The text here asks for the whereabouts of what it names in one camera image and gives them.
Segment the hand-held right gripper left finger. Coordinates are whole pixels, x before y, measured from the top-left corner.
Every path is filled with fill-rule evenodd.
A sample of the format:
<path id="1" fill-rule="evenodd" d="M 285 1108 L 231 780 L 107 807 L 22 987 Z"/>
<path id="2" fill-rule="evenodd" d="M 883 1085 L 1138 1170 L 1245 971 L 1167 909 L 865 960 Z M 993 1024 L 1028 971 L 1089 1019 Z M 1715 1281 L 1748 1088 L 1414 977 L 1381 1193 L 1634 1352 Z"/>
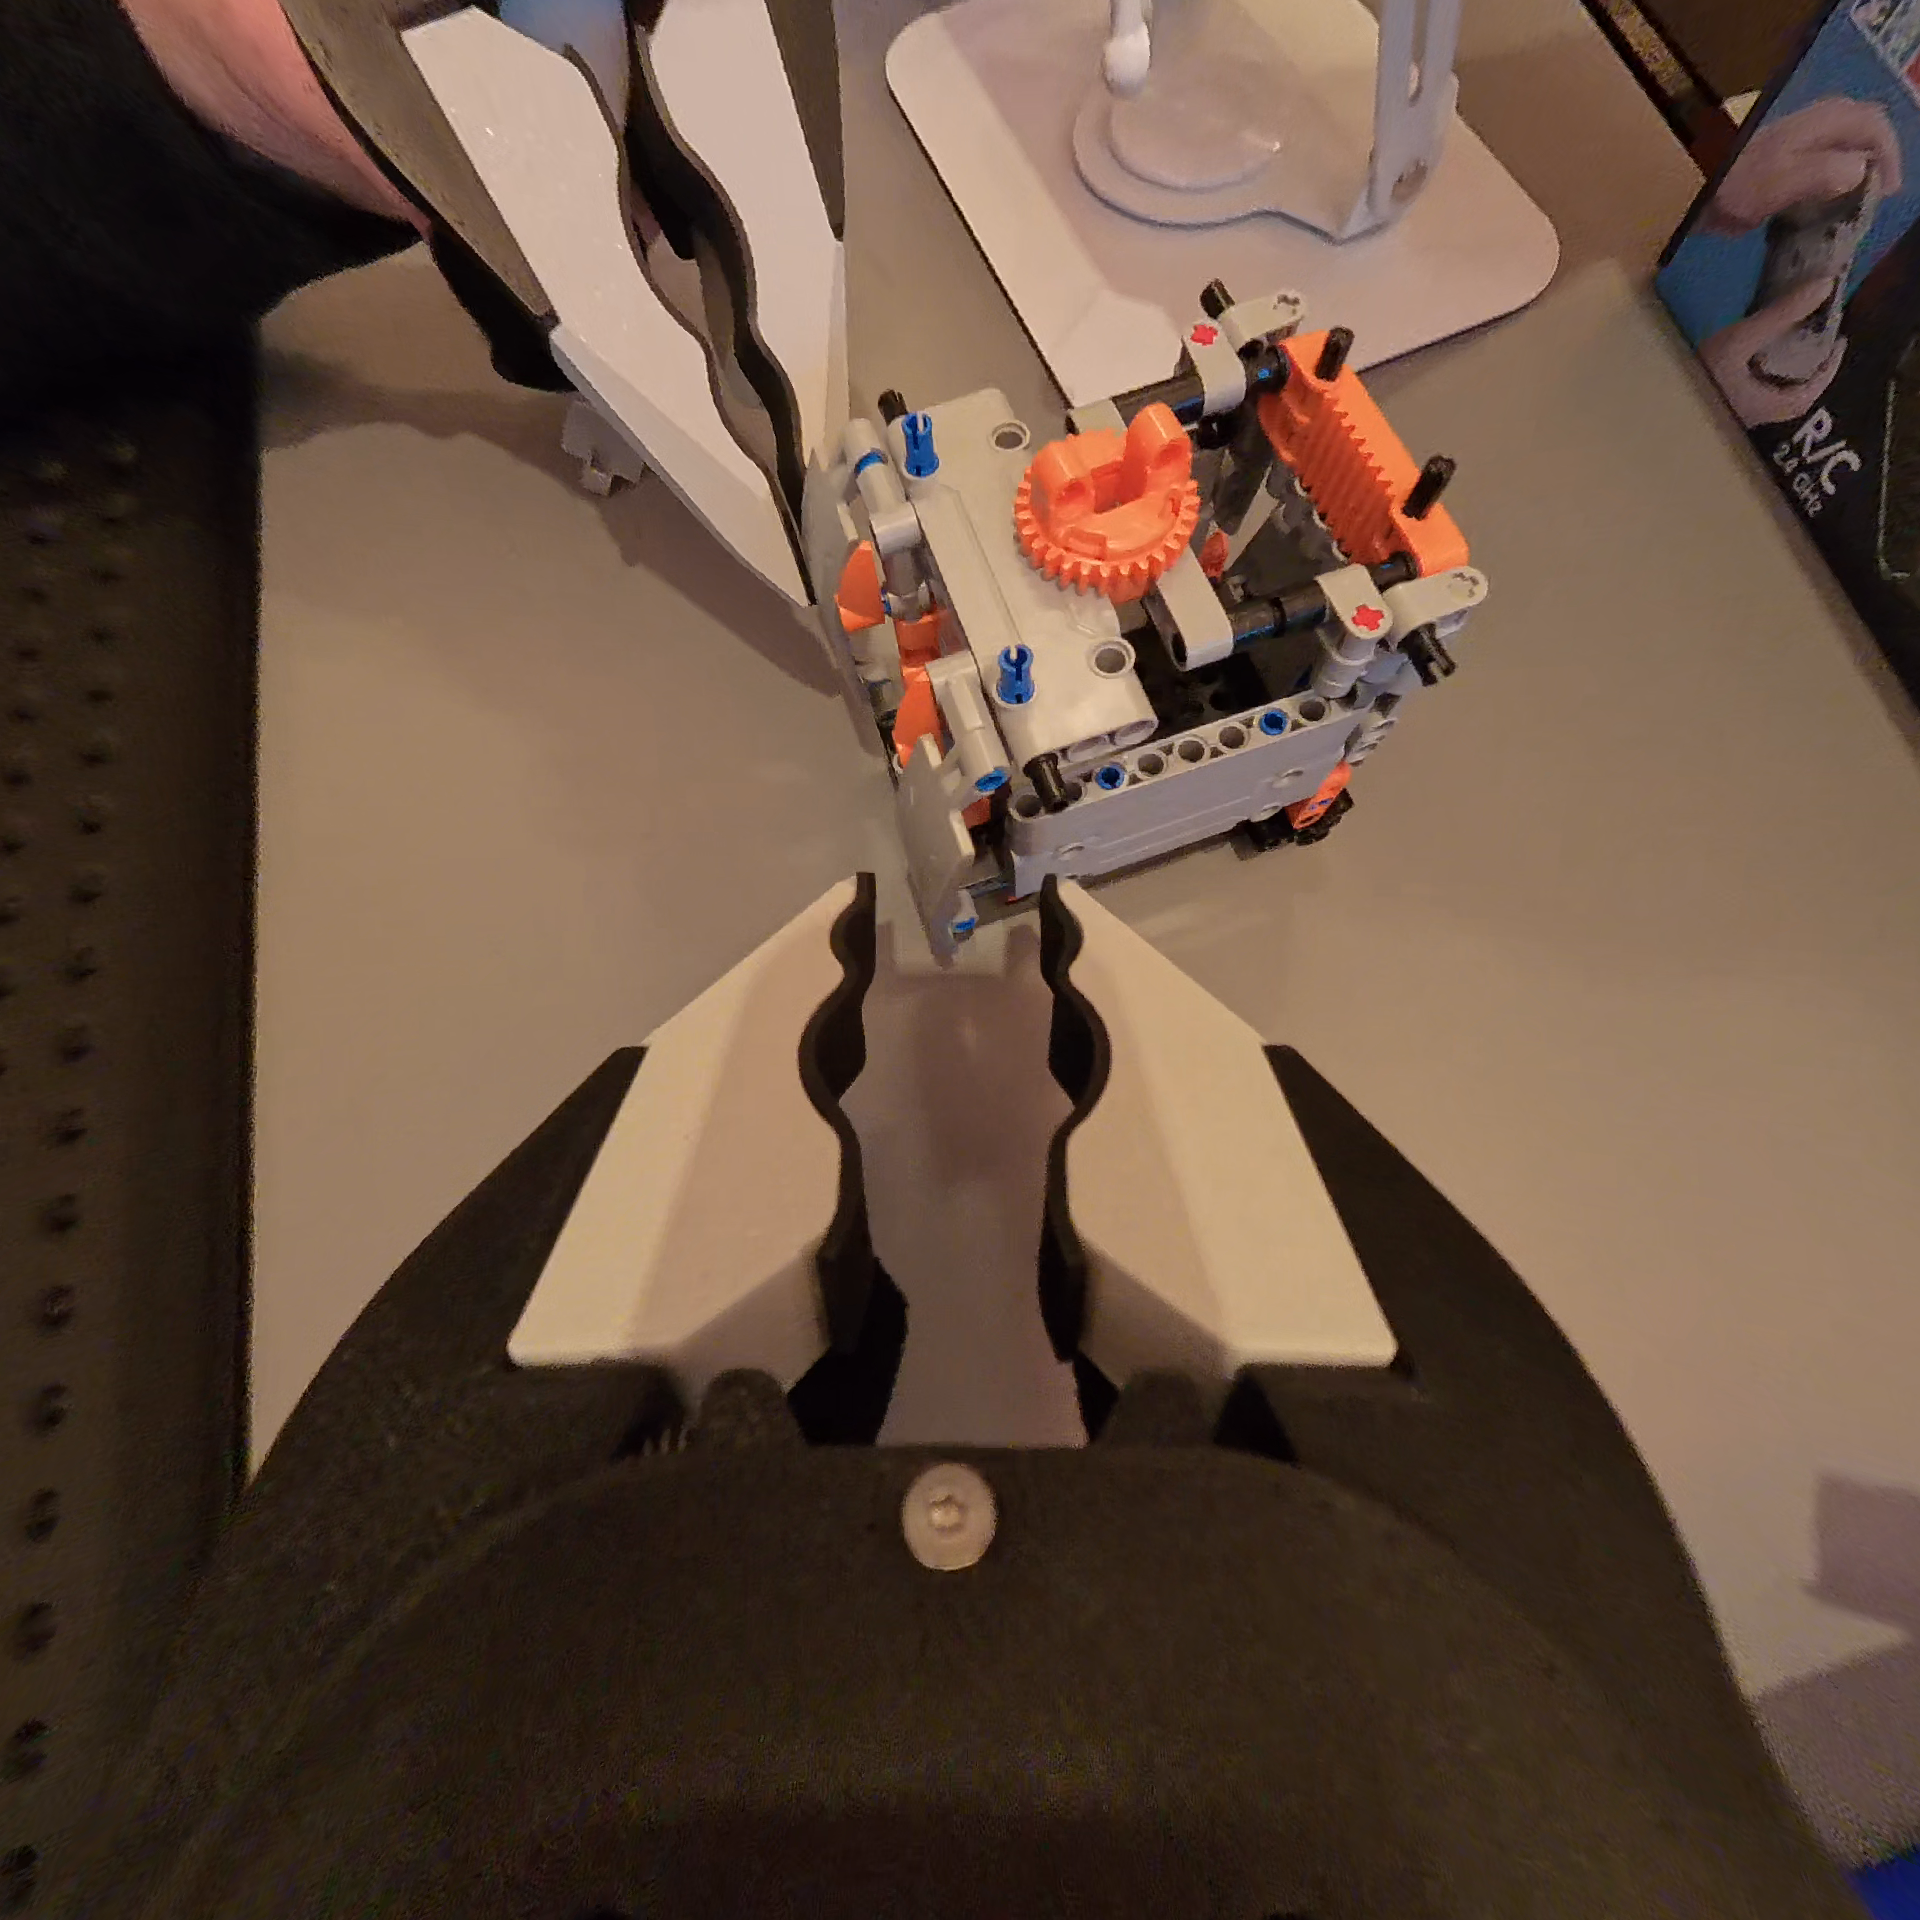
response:
<path id="1" fill-rule="evenodd" d="M 692 1407 L 771 1377 L 815 1444 L 870 1444 L 906 1307 L 858 1136 L 876 880 L 854 874 L 657 1027 L 509 1339 L 521 1368 L 640 1360 Z"/>

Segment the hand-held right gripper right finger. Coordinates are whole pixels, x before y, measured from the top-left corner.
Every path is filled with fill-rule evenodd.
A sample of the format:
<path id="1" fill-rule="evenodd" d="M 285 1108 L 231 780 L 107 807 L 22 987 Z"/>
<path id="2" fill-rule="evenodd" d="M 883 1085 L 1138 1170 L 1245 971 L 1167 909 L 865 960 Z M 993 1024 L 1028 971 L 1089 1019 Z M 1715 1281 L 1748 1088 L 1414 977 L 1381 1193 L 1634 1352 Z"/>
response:
<path id="1" fill-rule="evenodd" d="M 1142 1377 L 1214 1416 L 1249 1368 L 1384 1382 L 1399 1344 L 1266 1045 L 1055 877 L 1038 898 L 1045 1149 L 1038 1300 L 1089 1440 Z"/>

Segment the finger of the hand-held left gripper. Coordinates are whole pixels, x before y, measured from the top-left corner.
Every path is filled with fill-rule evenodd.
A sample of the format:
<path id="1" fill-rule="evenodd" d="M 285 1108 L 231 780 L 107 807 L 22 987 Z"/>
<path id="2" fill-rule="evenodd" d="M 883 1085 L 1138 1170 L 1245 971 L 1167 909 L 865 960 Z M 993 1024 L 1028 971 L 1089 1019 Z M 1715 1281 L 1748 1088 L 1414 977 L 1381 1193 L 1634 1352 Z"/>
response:
<path id="1" fill-rule="evenodd" d="M 586 72 L 479 9 L 401 43 L 552 305 L 546 346 L 576 395 L 736 559 L 805 607 L 773 482 L 722 423 L 708 349 L 643 269 Z"/>
<path id="2" fill-rule="evenodd" d="M 628 33 L 633 181 L 698 287 L 722 422 L 798 506 L 848 404 L 833 6 L 637 2 Z"/>

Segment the grey orange toy brick model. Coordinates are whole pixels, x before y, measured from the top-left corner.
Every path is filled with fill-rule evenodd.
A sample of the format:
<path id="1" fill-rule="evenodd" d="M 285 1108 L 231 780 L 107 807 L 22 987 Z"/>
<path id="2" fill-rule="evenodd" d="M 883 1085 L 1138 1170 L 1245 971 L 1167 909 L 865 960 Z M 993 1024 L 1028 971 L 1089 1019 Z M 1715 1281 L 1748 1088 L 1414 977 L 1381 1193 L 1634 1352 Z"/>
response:
<path id="1" fill-rule="evenodd" d="M 1414 462 L 1353 335 L 1234 315 L 1203 287 L 1212 359 L 1047 441 L 993 389 L 880 399 L 854 480 L 900 637 L 887 771 L 933 733 L 984 793 L 977 923 L 1222 838 L 1322 841 L 1488 594 L 1454 462 Z"/>

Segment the person's left forearm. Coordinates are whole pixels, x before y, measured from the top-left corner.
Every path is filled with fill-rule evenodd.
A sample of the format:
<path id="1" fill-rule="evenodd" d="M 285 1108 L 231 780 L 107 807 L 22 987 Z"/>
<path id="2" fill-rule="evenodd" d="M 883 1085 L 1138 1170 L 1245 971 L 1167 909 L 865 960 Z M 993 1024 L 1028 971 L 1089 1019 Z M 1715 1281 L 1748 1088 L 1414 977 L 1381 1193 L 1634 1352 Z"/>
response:
<path id="1" fill-rule="evenodd" d="M 202 125 L 120 6 L 4 6 L 4 422 L 415 239 Z"/>

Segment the person's left hand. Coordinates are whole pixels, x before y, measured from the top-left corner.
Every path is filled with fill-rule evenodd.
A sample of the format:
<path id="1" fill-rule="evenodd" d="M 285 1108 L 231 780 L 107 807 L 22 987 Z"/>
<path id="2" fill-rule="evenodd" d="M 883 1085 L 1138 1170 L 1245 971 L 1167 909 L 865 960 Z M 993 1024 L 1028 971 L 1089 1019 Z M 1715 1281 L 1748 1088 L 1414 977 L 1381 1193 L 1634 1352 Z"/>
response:
<path id="1" fill-rule="evenodd" d="M 322 195 L 425 238 L 315 79 L 280 2 L 120 2 L 149 58 L 211 131 Z"/>

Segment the white metal board stand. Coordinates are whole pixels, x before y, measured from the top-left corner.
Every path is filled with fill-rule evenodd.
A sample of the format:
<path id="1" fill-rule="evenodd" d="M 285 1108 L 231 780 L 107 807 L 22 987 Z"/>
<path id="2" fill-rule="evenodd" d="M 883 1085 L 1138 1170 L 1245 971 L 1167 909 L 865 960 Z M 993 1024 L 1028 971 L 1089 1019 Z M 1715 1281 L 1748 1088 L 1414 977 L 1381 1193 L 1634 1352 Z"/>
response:
<path id="1" fill-rule="evenodd" d="M 1458 118 L 1462 6 L 1157 6 L 1137 98 L 1111 6 L 970 2 L 883 58 L 1001 290 L 1069 402 L 1138 389 L 1224 327 L 1400 359 L 1540 298 L 1559 243 Z"/>

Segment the blue toy kit box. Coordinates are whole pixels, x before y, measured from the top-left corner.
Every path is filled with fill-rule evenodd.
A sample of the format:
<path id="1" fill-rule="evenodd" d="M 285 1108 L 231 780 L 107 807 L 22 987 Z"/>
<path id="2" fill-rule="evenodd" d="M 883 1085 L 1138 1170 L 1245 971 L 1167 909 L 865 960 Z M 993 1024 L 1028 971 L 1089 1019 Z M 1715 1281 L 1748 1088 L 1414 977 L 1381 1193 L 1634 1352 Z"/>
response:
<path id="1" fill-rule="evenodd" d="M 1917 6 L 1830 6 L 1656 293 L 1917 698 Z"/>

